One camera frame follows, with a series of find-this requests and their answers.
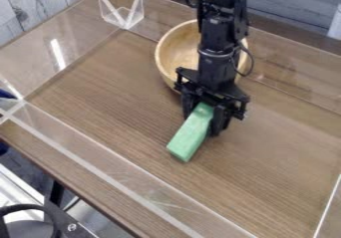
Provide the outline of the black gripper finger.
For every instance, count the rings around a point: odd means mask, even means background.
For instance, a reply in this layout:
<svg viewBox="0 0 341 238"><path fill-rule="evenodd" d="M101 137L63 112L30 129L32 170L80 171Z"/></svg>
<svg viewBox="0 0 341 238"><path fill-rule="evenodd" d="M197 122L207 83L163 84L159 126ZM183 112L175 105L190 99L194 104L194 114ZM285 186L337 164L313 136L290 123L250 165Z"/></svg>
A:
<svg viewBox="0 0 341 238"><path fill-rule="evenodd" d="M218 136L228 128L232 120L232 111L225 106L216 106L213 109L213 119L210 121L210 135Z"/></svg>
<svg viewBox="0 0 341 238"><path fill-rule="evenodd" d="M181 106L182 106L182 114L185 119L189 118L197 104L198 104L198 99L195 95L191 95L191 94L181 95Z"/></svg>

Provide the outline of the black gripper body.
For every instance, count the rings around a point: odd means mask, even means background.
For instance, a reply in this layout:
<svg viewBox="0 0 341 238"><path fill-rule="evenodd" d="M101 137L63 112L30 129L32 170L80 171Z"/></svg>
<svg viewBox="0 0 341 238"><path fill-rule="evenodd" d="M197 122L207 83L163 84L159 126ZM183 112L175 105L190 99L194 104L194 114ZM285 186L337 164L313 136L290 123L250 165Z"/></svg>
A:
<svg viewBox="0 0 341 238"><path fill-rule="evenodd" d="M217 87L212 87L198 79L197 70L178 67L175 73L177 80L174 89L181 94L195 95L198 102L203 102L212 107L228 107L232 111L233 118L240 120L245 119L246 105L250 102L250 97L236 82L225 82Z"/></svg>

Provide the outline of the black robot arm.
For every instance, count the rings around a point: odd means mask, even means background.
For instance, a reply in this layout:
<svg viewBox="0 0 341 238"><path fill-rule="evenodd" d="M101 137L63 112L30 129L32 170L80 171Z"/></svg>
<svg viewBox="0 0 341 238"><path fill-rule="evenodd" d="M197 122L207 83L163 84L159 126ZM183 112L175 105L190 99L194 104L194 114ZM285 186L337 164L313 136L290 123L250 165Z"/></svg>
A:
<svg viewBox="0 0 341 238"><path fill-rule="evenodd" d="M217 136L233 119L245 117L249 103L249 95L236 84L236 78L245 75L238 70L238 59L249 35L248 0L183 1L197 11L198 68L175 69L174 88L181 92L186 116L201 104L210 107L207 134Z"/></svg>

